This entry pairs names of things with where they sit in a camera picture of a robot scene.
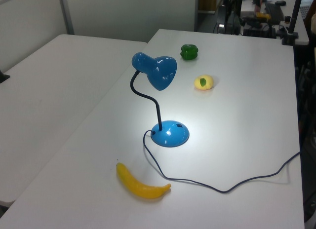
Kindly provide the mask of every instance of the lamp shade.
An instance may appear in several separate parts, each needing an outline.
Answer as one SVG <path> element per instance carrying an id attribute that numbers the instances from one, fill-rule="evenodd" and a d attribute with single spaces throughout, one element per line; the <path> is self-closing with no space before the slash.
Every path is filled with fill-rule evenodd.
<path id="1" fill-rule="evenodd" d="M 162 91 L 169 86 L 177 72 L 177 62 L 174 58 L 161 56 L 152 58 L 142 52 L 132 58 L 133 67 L 146 74 L 152 86 Z"/>

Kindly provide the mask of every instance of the blue desk lamp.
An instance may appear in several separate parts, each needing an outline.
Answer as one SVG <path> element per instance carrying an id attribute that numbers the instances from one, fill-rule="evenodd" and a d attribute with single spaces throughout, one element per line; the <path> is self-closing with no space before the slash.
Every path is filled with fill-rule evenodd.
<path id="1" fill-rule="evenodd" d="M 152 128 L 152 140 L 163 147 L 176 147 L 184 144 L 189 138 L 187 127 L 174 120 L 161 121 L 160 108 L 156 99 L 135 90 L 134 81 L 139 73 L 147 75 L 149 82 L 158 91 L 169 86 L 177 72 L 177 62 L 174 58 L 162 56 L 152 58 L 144 53 L 137 53 L 132 58 L 132 65 L 136 69 L 130 81 L 132 91 L 144 98 L 152 100 L 156 104 L 158 124 Z"/>

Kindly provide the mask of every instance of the yellow banana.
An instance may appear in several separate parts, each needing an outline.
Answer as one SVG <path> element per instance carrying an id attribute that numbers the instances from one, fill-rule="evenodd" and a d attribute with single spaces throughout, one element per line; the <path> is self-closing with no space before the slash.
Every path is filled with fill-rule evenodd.
<path id="1" fill-rule="evenodd" d="M 126 166 L 120 162 L 117 164 L 117 174 L 126 188 L 128 188 L 133 194 L 143 198 L 158 198 L 171 187 L 171 184 L 161 187 L 147 186 L 136 180 Z"/>

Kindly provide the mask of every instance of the green bell pepper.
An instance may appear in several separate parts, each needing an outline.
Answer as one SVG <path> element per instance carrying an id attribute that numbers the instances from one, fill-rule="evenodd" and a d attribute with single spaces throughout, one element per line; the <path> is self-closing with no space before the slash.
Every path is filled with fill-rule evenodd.
<path id="1" fill-rule="evenodd" d="M 198 56 L 198 48 L 196 45 L 186 44 L 181 47 L 180 55 L 184 60 L 193 60 Z"/>

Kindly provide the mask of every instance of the yellow lemon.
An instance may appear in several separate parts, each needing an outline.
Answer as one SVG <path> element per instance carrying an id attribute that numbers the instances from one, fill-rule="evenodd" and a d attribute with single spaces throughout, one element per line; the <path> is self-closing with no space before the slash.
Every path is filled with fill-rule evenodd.
<path id="1" fill-rule="evenodd" d="M 194 80 L 194 86 L 199 90 L 209 90 L 213 87 L 214 80 L 210 75 L 201 75 Z"/>

